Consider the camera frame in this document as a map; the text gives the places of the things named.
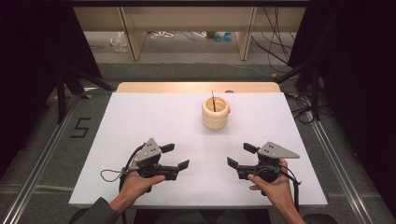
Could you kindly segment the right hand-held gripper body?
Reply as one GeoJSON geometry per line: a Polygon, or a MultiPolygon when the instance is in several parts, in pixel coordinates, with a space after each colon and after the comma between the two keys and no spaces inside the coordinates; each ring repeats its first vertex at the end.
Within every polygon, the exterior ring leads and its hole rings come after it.
{"type": "Polygon", "coordinates": [[[267,142],[255,153],[258,156],[256,165],[240,165],[236,172],[239,179],[248,180],[248,175],[258,175],[266,182],[274,182],[281,171],[280,159],[299,159],[300,155],[273,142],[267,142]]]}

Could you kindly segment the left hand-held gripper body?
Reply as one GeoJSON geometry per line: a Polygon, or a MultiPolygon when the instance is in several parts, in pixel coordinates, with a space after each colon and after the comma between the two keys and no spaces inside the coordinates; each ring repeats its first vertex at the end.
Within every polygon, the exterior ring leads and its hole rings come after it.
{"type": "Polygon", "coordinates": [[[153,138],[150,138],[143,145],[134,158],[134,163],[138,167],[137,172],[142,177],[164,175],[166,180],[176,180],[180,170],[178,166],[163,166],[160,164],[160,158],[163,154],[160,147],[153,138]]]}

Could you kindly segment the cream ringed pen holder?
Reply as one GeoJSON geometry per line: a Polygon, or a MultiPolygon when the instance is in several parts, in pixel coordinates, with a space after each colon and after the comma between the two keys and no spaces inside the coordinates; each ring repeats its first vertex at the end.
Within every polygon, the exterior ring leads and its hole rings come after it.
{"type": "Polygon", "coordinates": [[[231,108],[228,102],[215,97],[217,112],[213,111],[212,98],[204,100],[202,104],[202,123],[210,130],[219,130],[226,126],[231,108]]]}

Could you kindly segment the person's left hand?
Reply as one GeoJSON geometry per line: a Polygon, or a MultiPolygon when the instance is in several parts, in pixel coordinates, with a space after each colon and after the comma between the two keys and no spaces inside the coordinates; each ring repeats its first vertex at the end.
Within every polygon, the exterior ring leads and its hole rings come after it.
{"type": "Polygon", "coordinates": [[[120,191],[121,201],[126,205],[131,205],[140,196],[145,194],[150,187],[157,185],[164,180],[164,175],[142,177],[137,171],[133,171],[124,179],[124,183],[120,191]]]}

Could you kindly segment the person's right hand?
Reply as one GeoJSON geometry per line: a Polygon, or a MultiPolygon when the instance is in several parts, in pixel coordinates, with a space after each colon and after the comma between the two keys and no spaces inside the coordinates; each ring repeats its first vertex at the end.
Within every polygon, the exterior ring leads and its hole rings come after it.
{"type": "Polygon", "coordinates": [[[253,183],[250,190],[262,190],[273,207],[279,212],[294,209],[289,179],[280,175],[274,182],[268,183],[257,175],[248,175],[247,178],[253,183]]]}

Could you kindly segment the black metal stand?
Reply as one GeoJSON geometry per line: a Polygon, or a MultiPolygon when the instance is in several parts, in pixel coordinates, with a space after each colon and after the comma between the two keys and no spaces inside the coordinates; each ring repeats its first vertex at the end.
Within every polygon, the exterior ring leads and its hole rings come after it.
{"type": "Polygon", "coordinates": [[[297,90],[297,92],[303,92],[307,89],[311,90],[310,108],[313,119],[320,120],[318,112],[318,69],[311,60],[306,60],[285,75],[277,77],[275,83],[281,84],[296,75],[299,77],[294,85],[294,89],[297,90]]]}
{"type": "Polygon", "coordinates": [[[114,91],[115,88],[106,84],[104,81],[93,77],[81,70],[78,70],[72,66],[62,67],[57,74],[57,102],[58,102],[58,124],[60,124],[66,116],[66,102],[64,88],[67,87],[73,95],[81,95],[84,92],[84,88],[80,83],[80,79],[85,79],[92,84],[106,90],[114,91]]]}

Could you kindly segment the small blue plastic container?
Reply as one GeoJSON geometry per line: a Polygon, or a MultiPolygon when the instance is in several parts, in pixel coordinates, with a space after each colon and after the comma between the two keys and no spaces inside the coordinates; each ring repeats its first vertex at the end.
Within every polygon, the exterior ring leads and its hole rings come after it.
{"type": "Polygon", "coordinates": [[[231,42],[232,37],[230,32],[215,32],[214,40],[216,42],[231,42]]]}

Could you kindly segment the clear plastic bag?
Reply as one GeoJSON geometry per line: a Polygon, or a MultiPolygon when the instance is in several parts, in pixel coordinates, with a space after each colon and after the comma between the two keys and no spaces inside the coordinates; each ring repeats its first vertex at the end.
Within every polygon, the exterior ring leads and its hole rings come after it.
{"type": "Polygon", "coordinates": [[[110,46],[116,52],[128,52],[128,44],[124,32],[117,32],[116,35],[110,39],[110,46]]]}

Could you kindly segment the black curtain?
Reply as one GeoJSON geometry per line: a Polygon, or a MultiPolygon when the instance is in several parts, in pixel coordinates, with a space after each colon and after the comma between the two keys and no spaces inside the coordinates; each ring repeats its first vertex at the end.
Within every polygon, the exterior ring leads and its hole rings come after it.
{"type": "Polygon", "coordinates": [[[0,0],[0,178],[22,148],[64,66],[101,76],[67,0],[0,0]]]}
{"type": "Polygon", "coordinates": [[[302,63],[347,4],[324,55],[324,88],[347,139],[396,218],[396,0],[310,0],[289,65],[302,63]]]}

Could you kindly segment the light wooden desk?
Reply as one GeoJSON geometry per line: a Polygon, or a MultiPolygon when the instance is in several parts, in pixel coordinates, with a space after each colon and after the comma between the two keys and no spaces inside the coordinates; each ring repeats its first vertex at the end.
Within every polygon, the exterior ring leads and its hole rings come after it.
{"type": "Polygon", "coordinates": [[[75,7],[86,32],[123,32],[131,58],[139,59],[151,31],[235,32],[241,60],[248,58],[251,34],[299,30],[303,7],[75,7]]]}

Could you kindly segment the aluminium floor rail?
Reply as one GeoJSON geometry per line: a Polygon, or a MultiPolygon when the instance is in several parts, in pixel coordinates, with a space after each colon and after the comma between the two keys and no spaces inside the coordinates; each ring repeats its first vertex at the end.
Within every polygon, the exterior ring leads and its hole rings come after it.
{"type": "Polygon", "coordinates": [[[314,132],[359,224],[374,224],[367,206],[352,183],[321,122],[315,119],[312,112],[308,112],[307,116],[312,120],[314,132]]]}
{"type": "Polygon", "coordinates": [[[69,105],[66,108],[64,117],[57,122],[54,131],[52,132],[50,139],[44,149],[42,150],[40,156],[38,157],[32,172],[29,174],[27,180],[19,188],[17,197],[15,198],[12,205],[9,207],[5,218],[0,222],[0,224],[18,224],[21,215],[23,214],[27,204],[29,203],[33,193],[35,192],[35,187],[52,157],[53,152],[58,146],[59,141],[64,133],[64,130],[74,112],[74,109],[79,102],[79,96],[74,95],[69,101],[69,105]]]}

